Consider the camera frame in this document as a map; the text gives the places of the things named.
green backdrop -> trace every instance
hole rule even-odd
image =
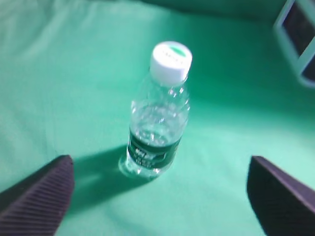
[[[164,40],[193,53],[191,116],[175,162],[120,174],[130,101]],[[0,191],[60,154],[76,189],[58,236],[263,235],[246,196],[252,154],[315,187],[315,93],[266,21],[138,1],[0,0]]]
[[[212,14],[273,23],[286,0],[142,0],[194,14]]]

clear plastic bottle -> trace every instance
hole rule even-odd
[[[131,103],[127,155],[120,166],[128,175],[156,178],[174,159],[189,114],[185,81],[191,52],[177,42],[155,46],[149,75]]]

bottle cap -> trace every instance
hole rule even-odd
[[[185,82],[192,54],[190,50],[178,42],[161,42],[152,52],[150,73],[160,83],[176,86]]]

white frame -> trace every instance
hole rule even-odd
[[[315,4],[311,0],[288,0],[283,9],[281,10],[276,23],[274,24],[274,31],[280,43],[280,47],[282,48],[285,57],[290,62],[294,72],[298,75],[299,81],[308,87],[315,88],[315,82],[308,80],[305,78],[302,73],[305,67],[309,64],[311,59],[315,56],[315,37],[309,43],[308,47],[302,53],[301,56],[296,52],[289,36],[287,35],[283,22],[288,15],[293,3],[298,4],[298,6],[305,13],[306,17],[313,24],[315,28]]]

dark green label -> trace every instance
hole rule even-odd
[[[164,147],[150,146],[130,132],[128,152],[138,165],[147,169],[160,169],[173,161],[179,142]]]

